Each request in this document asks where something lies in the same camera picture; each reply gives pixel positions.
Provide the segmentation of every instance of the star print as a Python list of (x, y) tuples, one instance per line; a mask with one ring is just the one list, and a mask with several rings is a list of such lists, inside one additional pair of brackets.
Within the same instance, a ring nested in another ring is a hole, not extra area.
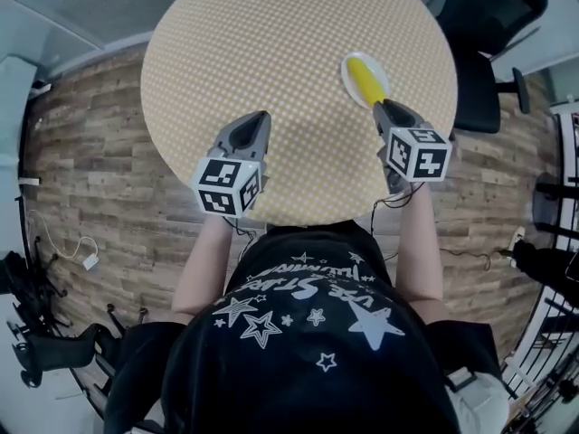
[(325, 322), (326, 318), (322, 315), (324, 313), (323, 308), (315, 309), (312, 308), (311, 312), (309, 312), (309, 317), (306, 318), (309, 322), (311, 322), (314, 326), (318, 326), (319, 322)]
[(360, 262), (364, 262), (364, 259), (362, 259), (360, 256), (358, 256), (354, 252), (350, 252), (350, 251), (348, 251), (348, 252), (350, 254), (350, 260), (353, 260), (356, 264), (359, 264)]
[(291, 318), (289, 315), (285, 315), (281, 318), (281, 324), (284, 326), (290, 326), (292, 322), (293, 318)]
[(330, 368), (337, 366), (337, 363), (334, 361), (335, 358), (336, 354), (324, 354), (322, 352), (316, 365), (321, 367), (321, 369), (324, 370), (324, 373), (326, 373)]
[(348, 304), (358, 319), (357, 322), (348, 328), (348, 331), (352, 333), (364, 333), (372, 350), (377, 351), (380, 348), (385, 333), (404, 336), (404, 331), (388, 323), (388, 317), (390, 316), (389, 308), (386, 307), (375, 312), (368, 312), (354, 301), (350, 300)]
[(306, 252), (304, 252), (301, 256), (299, 257), (292, 257), (292, 259), (294, 260), (301, 260), (303, 263), (306, 263), (309, 259), (314, 259), (313, 257), (308, 257), (308, 255), (306, 254)]
[[(243, 318), (247, 320), (249, 327), (243, 332), (240, 338), (245, 339), (247, 337), (254, 337), (261, 349), (265, 349), (270, 335), (281, 334), (281, 330), (271, 322), (271, 314), (273, 314), (273, 312), (268, 312), (259, 318), (251, 315), (244, 315)], [(258, 325), (263, 325), (262, 330), (259, 329)]]
[(213, 312), (213, 315), (220, 315), (220, 314), (227, 314), (229, 316), (228, 326), (231, 328), (235, 323), (235, 320), (244, 312), (253, 312), (257, 310), (257, 308), (250, 306), (250, 302), (253, 300), (253, 297), (249, 299), (244, 299), (242, 301), (238, 301), (235, 297), (232, 297), (232, 301), (230, 302), (229, 306), (224, 307), (216, 312)]

